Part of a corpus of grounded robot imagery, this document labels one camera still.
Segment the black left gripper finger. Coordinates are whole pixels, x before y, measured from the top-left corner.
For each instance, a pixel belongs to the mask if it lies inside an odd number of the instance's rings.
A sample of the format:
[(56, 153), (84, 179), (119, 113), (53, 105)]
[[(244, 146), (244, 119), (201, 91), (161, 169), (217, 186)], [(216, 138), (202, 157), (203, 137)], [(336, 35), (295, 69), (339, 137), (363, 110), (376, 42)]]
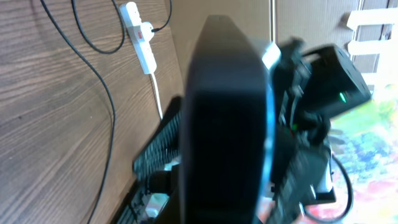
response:
[(150, 198), (154, 194), (170, 196), (174, 191), (174, 184), (166, 180), (146, 180), (135, 183), (124, 198), (118, 211), (111, 219), (113, 224), (134, 224), (134, 223), (167, 223), (163, 221), (164, 212), (157, 212), (152, 217), (149, 215)]

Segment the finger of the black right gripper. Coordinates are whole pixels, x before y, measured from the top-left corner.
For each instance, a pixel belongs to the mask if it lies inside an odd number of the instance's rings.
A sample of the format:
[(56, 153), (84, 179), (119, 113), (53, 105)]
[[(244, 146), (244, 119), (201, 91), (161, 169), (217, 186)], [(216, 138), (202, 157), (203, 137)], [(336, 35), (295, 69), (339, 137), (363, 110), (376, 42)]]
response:
[(155, 133), (132, 163), (137, 180), (142, 181), (178, 157), (182, 97), (173, 97)]

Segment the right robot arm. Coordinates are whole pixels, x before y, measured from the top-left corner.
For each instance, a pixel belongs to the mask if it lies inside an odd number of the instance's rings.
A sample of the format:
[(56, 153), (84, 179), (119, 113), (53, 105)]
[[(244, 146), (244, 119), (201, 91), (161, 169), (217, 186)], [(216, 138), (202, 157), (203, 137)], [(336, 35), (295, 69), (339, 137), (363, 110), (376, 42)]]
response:
[(132, 164), (137, 179), (181, 157), (187, 204), (253, 207), (268, 182), (283, 181), (299, 149), (296, 135), (310, 132), (306, 145), (316, 150), (332, 117), (370, 98), (338, 46), (313, 49), (311, 62), (301, 46), (299, 39), (283, 45), (244, 37), (199, 40), (185, 96), (170, 102)]

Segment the white power strip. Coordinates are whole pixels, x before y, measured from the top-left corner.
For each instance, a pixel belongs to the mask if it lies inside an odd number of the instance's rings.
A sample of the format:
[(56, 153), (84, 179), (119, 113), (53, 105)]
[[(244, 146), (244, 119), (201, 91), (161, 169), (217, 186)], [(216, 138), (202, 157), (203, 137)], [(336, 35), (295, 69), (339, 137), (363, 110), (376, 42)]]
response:
[(119, 8), (144, 74), (153, 74), (157, 68), (150, 46), (154, 37), (153, 25), (150, 22), (142, 22), (135, 2), (127, 2)]

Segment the colourful painted floor mat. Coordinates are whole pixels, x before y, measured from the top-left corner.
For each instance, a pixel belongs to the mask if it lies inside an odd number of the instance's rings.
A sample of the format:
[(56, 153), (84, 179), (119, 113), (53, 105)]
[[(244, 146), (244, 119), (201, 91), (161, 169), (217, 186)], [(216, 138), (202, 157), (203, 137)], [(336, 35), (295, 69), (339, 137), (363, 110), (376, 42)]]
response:
[(397, 86), (333, 119), (329, 140), (354, 191), (342, 222), (397, 223)]

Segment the Samsung Galaxy smartphone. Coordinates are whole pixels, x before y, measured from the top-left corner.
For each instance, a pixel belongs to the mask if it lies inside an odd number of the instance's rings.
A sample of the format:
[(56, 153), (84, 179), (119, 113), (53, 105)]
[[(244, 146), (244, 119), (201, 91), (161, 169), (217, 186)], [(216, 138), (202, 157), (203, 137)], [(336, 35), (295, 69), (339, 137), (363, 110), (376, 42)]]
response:
[(274, 60), (228, 16), (209, 16), (188, 70), (180, 122), (182, 223), (252, 223), (271, 171)]

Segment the white USB charger plug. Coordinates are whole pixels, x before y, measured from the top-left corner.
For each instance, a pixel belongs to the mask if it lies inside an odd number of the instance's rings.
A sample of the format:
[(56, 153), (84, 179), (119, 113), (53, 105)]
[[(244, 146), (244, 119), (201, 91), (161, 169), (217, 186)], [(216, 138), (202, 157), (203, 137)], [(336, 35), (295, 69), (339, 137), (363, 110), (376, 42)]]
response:
[(133, 26), (134, 35), (138, 42), (150, 42), (154, 36), (153, 25), (150, 22), (141, 22)]

